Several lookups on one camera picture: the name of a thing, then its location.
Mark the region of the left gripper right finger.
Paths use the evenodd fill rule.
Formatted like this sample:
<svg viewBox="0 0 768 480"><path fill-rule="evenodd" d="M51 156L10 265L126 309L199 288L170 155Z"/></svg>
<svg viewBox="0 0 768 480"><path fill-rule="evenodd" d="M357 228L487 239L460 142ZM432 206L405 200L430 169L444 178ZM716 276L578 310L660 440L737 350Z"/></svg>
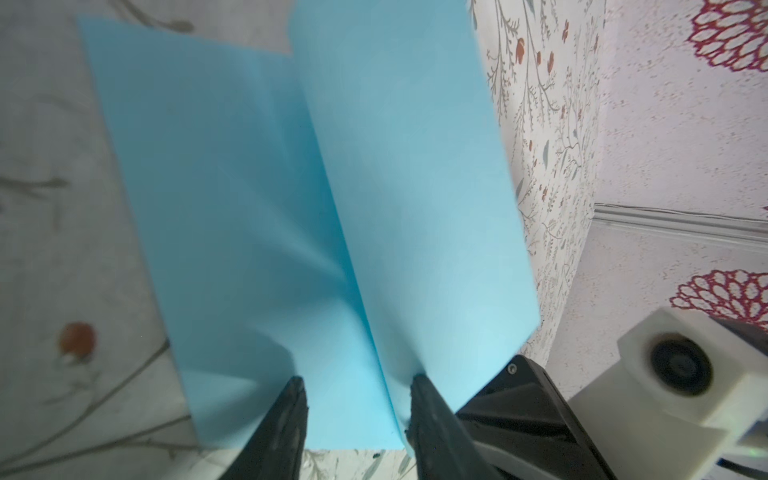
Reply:
<svg viewBox="0 0 768 480"><path fill-rule="evenodd" d="M502 479L424 374L416 375L411 384L411 421L406 437L415 454L419 479Z"/></svg>

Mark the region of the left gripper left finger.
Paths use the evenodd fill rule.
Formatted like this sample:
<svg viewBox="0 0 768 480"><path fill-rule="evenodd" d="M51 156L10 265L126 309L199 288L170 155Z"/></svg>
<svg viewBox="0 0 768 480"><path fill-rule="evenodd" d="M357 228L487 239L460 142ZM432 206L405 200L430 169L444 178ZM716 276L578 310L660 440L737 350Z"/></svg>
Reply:
<svg viewBox="0 0 768 480"><path fill-rule="evenodd" d="M299 479L308 413L304 380L291 377L220 479Z"/></svg>

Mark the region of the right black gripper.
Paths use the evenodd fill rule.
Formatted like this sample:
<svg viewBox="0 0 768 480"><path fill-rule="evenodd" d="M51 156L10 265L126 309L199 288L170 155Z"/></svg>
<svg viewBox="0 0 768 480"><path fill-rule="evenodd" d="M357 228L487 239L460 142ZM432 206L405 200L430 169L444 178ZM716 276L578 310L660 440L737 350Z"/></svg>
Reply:
<svg viewBox="0 0 768 480"><path fill-rule="evenodd" d="M517 355L458 412L505 479L613 479L615 474L543 367Z"/></svg>

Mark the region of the light blue square paper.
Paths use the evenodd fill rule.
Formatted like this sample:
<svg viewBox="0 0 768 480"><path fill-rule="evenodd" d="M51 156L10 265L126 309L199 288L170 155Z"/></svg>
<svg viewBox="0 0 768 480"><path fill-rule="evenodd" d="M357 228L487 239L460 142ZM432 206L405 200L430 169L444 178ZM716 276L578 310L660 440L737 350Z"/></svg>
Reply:
<svg viewBox="0 0 768 480"><path fill-rule="evenodd" d="M298 1L288 55L81 17L199 441L240 448L301 377L310 449L399 449L540 310L462 1Z"/></svg>

